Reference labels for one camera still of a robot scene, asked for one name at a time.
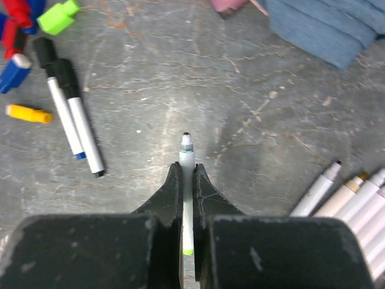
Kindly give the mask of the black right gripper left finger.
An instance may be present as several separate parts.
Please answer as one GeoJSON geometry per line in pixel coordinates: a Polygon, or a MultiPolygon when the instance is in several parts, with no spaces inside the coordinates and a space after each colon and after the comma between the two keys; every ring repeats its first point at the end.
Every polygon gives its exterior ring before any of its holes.
{"type": "Polygon", "coordinates": [[[166,226],[182,225],[183,175],[178,162],[171,163],[165,182],[132,214],[154,214],[166,226]]]}

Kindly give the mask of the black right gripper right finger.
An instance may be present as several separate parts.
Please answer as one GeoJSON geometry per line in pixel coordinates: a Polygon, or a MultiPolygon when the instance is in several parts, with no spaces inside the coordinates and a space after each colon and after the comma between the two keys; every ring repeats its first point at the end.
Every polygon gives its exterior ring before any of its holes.
{"type": "Polygon", "coordinates": [[[195,229],[205,229],[206,219],[212,215],[245,215],[211,183],[203,164],[194,169],[192,199],[195,229]]]}

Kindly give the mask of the red cap marker group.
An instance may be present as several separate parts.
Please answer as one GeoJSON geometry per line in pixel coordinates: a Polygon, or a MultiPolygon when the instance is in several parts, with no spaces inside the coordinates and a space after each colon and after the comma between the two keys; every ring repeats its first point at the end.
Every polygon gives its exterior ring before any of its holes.
{"type": "Polygon", "coordinates": [[[179,164],[183,176],[182,252],[184,255],[191,255],[194,252],[193,172],[196,165],[193,140],[188,132],[182,134],[179,164]]]}

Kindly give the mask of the blue cap marker group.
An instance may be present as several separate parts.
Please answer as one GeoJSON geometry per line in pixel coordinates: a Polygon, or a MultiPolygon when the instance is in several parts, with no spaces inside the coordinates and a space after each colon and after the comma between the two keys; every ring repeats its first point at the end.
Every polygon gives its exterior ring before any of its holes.
{"type": "Polygon", "coordinates": [[[334,184],[342,168],[341,160],[333,162],[315,182],[310,186],[307,193],[302,197],[297,206],[290,213],[290,217],[307,217],[316,208],[321,199],[334,184]]]}

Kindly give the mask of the yellow pen cap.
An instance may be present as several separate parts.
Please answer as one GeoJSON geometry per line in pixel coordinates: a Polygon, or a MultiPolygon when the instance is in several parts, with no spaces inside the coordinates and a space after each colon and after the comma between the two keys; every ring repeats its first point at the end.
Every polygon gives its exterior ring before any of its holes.
{"type": "Polygon", "coordinates": [[[52,121],[51,113],[17,104],[7,105],[5,113],[12,118],[27,122],[48,124],[52,121]]]}

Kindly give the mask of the black cap marker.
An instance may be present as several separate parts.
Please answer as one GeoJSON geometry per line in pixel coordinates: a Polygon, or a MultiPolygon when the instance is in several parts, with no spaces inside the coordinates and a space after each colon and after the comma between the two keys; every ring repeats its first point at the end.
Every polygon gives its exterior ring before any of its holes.
{"type": "Polygon", "coordinates": [[[55,46],[52,40],[46,37],[39,37],[33,41],[33,47],[37,54],[40,67],[45,70],[47,75],[47,84],[54,101],[60,122],[66,135],[72,154],[77,160],[86,159],[84,149],[82,148],[78,132],[76,130],[67,99],[60,88],[53,63],[58,58],[55,46]]]}
{"type": "Polygon", "coordinates": [[[105,166],[82,104],[81,90],[73,64],[66,58],[58,58],[52,63],[52,67],[58,85],[67,98],[91,173],[96,178],[100,178],[105,174],[105,166]]]}

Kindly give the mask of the blue pen cap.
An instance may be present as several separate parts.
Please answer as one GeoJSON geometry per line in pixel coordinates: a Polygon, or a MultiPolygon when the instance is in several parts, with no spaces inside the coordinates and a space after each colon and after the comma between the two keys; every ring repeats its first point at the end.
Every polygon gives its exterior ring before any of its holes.
{"type": "Polygon", "coordinates": [[[0,40],[2,40],[2,34],[4,32],[5,23],[7,20],[7,16],[3,13],[0,13],[0,40]]]}
{"type": "Polygon", "coordinates": [[[45,10],[46,0],[27,0],[31,9],[32,26],[29,28],[23,28],[22,31],[27,34],[36,35],[39,30],[37,18],[40,17],[45,10]]]}
{"type": "Polygon", "coordinates": [[[23,54],[14,54],[1,73],[1,93],[18,88],[30,73],[31,60],[23,54]]]}

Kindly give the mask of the green pen cap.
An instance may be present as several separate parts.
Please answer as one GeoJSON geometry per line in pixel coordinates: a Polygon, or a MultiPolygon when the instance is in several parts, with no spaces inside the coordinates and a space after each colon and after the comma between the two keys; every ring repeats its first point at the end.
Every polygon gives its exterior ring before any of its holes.
{"type": "Polygon", "coordinates": [[[81,10],[81,6],[75,0],[56,3],[41,16],[37,23],[42,31],[56,36],[75,22],[75,14],[81,10]]]}

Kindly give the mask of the red pen cap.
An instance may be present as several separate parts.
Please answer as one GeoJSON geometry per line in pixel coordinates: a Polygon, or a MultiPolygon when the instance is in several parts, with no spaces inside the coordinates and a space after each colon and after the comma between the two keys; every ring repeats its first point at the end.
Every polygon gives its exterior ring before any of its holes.
{"type": "Polygon", "coordinates": [[[33,25],[31,19],[32,10],[26,0],[3,0],[7,13],[21,28],[29,28],[33,25]]]}
{"type": "Polygon", "coordinates": [[[28,34],[24,33],[15,21],[5,20],[1,34],[4,58],[10,59],[14,54],[21,54],[25,48],[27,38],[28,34]]]}

